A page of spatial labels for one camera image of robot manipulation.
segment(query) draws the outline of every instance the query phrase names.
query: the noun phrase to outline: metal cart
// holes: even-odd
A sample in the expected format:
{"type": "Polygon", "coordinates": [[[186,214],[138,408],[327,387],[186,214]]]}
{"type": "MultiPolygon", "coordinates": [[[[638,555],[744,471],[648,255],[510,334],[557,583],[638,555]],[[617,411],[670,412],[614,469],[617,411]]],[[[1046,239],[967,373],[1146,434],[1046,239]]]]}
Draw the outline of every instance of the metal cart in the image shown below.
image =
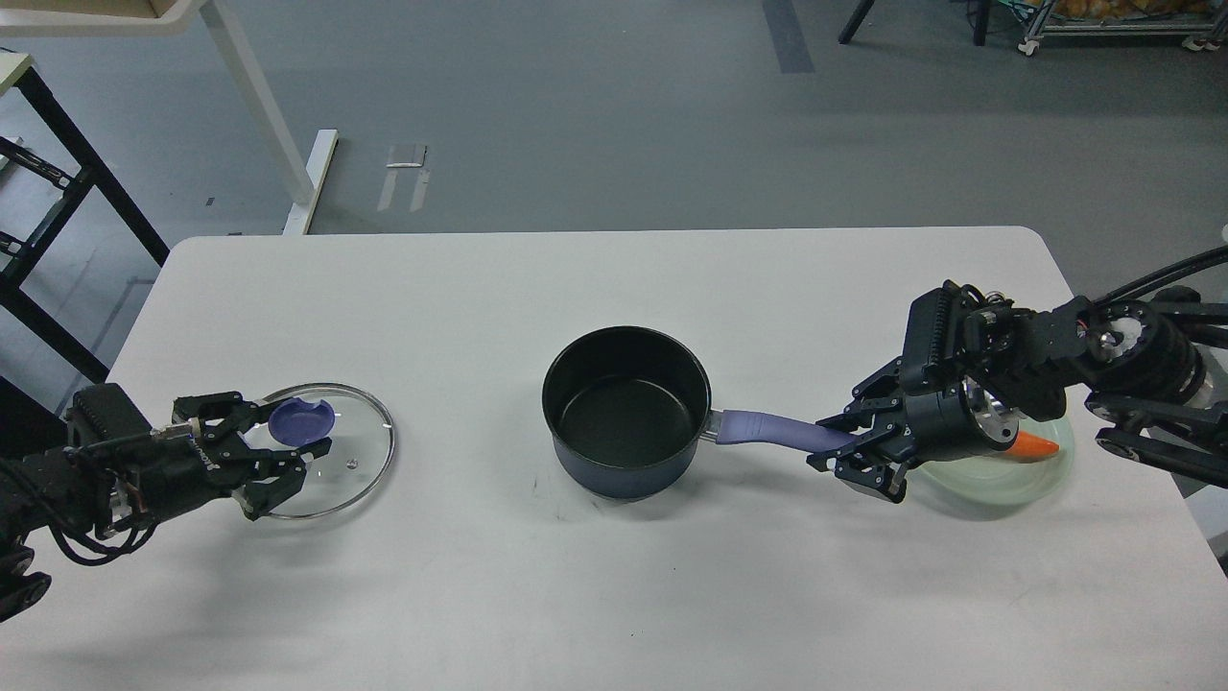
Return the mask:
{"type": "Polygon", "coordinates": [[[1218,50],[1228,34],[1228,1],[1219,5],[1210,20],[1106,20],[1077,21],[1052,16],[1057,0],[1044,0],[1028,23],[1028,31],[1019,43],[1019,52],[1032,56],[1040,48],[1040,39],[1050,34],[1067,36],[1157,36],[1187,34],[1181,43],[1190,50],[1218,50]]]}

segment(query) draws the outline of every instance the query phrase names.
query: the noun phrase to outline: white desk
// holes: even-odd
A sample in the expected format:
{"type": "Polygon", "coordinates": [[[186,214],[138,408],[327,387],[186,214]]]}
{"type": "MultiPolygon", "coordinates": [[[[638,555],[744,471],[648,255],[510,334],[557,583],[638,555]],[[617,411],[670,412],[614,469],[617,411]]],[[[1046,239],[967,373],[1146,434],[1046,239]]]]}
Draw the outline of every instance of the white desk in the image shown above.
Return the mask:
{"type": "Polygon", "coordinates": [[[944,277],[1070,296],[1019,227],[184,242],[113,371],[150,421],[343,382],[388,405],[399,465],[336,520],[215,502],[98,569],[39,536],[55,583],[0,630],[0,687],[1222,690],[1228,583],[1078,393],[1071,476],[1011,515],[920,482],[878,502],[763,446],[702,446],[631,504],[555,460],[542,378],[587,330],[666,330],[717,407],[813,420],[944,277]]]}

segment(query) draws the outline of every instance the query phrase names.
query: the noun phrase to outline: pan handle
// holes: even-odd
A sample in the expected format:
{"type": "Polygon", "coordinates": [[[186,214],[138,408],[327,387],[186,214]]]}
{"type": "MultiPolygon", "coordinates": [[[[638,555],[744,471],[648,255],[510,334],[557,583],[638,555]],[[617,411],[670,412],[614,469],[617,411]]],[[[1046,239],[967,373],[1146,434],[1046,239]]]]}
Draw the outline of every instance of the pan handle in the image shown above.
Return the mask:
{"type": "Polygon", "coordinates": [[[712,411],[702,437],[716,444],[766,442],[809,454],[831,452],[857,439],[846,432],[750,411],[712,411]]]}

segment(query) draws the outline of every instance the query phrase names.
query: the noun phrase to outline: purple handle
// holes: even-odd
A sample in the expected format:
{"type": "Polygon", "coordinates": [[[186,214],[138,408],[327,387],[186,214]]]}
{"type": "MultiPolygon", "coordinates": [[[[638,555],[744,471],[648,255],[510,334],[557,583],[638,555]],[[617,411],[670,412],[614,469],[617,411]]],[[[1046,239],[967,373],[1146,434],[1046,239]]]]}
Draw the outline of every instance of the purple handle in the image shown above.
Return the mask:
{"type": "Polygon", "coordinates": [[[856,436],[846,432],[749,411],[725,411],[721,417],[721,430],[716,433],[717,444],[766,442],[810,454],[824,454],[855,439],[856,436]]]}

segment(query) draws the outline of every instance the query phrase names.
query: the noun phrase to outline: purple lid knob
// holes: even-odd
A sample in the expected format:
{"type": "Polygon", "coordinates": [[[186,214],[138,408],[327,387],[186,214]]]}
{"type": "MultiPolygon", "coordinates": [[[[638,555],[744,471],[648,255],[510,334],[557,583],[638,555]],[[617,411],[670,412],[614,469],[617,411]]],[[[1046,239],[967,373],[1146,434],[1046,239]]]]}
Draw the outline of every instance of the purple lid knob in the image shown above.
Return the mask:
{"type": "Polygon", "coordinates": [[[269,416],[269,434],[286,447],[306,447],[328,437],[336,415],[328,401],[308,404],[302,399],[286,399],[269,416]]]}

